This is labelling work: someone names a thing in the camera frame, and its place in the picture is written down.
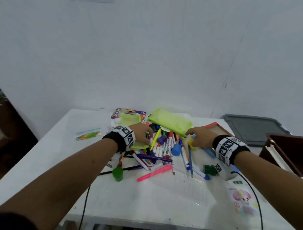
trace pink highlighter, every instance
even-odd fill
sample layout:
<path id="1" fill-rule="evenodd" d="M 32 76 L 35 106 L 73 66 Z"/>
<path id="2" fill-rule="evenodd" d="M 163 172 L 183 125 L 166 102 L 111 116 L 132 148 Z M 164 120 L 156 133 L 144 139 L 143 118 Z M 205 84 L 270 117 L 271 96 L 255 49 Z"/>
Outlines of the pink highlighter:
<path id="1" fill-rule="evenodd" d="M 157 170 L 155 170 L 154 172 L 151 172 L 151 173 L 149 173 L 149 174 L 146 174 L 146 175 L 143 176 L 143 177 L 139 177 L 139 178 L 137 179 L 137 181 L 138 181 L 138 182 L 139 182 L 139 181 L 143 181 L 143 180 L 145 180 L 145 179 L 147 179 L 147 178 L 150 178 L 150 177 L 153 177 L 153 176 L 155 176 L 155 175 L 157 175 L 157 174 L 159 174 L 159 173 L 165 173 L 165 172 L 170 171 L 170 170 L 172 170 L 172 164 L 168 164 L 168 165 L 164 166 L 163 168 L 157 169 Z"/>

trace gray lid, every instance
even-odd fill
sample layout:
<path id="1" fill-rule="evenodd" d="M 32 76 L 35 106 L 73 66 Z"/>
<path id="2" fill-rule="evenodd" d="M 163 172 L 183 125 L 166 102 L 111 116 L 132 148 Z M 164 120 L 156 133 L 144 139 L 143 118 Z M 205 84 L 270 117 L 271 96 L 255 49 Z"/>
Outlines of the gray lid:
<path id="1" fill-rule="evenodd" d="M 268 117 L 226 114 L 223 119 L 248 146 L 263 147 L 266 133 L 289 134 L 277 120 Z"/>

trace purple sharpener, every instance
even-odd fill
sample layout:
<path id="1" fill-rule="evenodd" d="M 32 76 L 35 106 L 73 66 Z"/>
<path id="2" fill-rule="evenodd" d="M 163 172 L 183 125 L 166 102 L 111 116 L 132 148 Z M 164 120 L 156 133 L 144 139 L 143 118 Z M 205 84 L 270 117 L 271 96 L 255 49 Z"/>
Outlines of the purple sharpener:
<path id="1" fill-rule="evenodd" d="M 167 137 L 165 135 L 162 135 L 157 139 L 159 145 L 163 145 L 166 141 L 167 141 Z"/>

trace yellow-green pouch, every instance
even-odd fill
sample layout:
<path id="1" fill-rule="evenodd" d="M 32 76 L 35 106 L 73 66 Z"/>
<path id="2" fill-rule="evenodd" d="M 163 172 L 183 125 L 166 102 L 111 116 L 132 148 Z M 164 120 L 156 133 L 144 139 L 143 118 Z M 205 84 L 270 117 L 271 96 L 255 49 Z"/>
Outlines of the yellow-green pouch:
<path id="1" fill-rule="evenodd" d="M 149 121 L 161 125 L 182 137 L 191 128 L 191 120 L 164 109 L 156 109 L 148 118 Z"/>
<path id="2" fill-rule="evenodd" d="M 141 122 L 141 116 L 138 113 L 135 114 L 121 114 L 121 122 L 120 125 L 134 125 L 139 122 Z M 135 142 L 134 145 L 129 150 L 139 150 L 139 149 L 146 149 L 149 146 L 141 143 L 141 142 Z"/>

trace wall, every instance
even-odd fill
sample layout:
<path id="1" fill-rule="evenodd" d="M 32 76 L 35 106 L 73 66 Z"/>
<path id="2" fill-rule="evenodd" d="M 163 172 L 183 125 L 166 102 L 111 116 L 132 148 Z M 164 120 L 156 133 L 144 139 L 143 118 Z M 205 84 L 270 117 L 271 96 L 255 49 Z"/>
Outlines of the wall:
<path id="1" fill-rule="evenodd" d="M 269 116 L 302 134 L 291 93 L 302 97 L 293 90 L 302 85 L 302 25 L 293 25 L 301 8 L 280 0 L 2 1 L 0 87 L 38 139 L 71 108 L 101 107 Z M 276 88 L 285 83 L 282 97 Z"/>

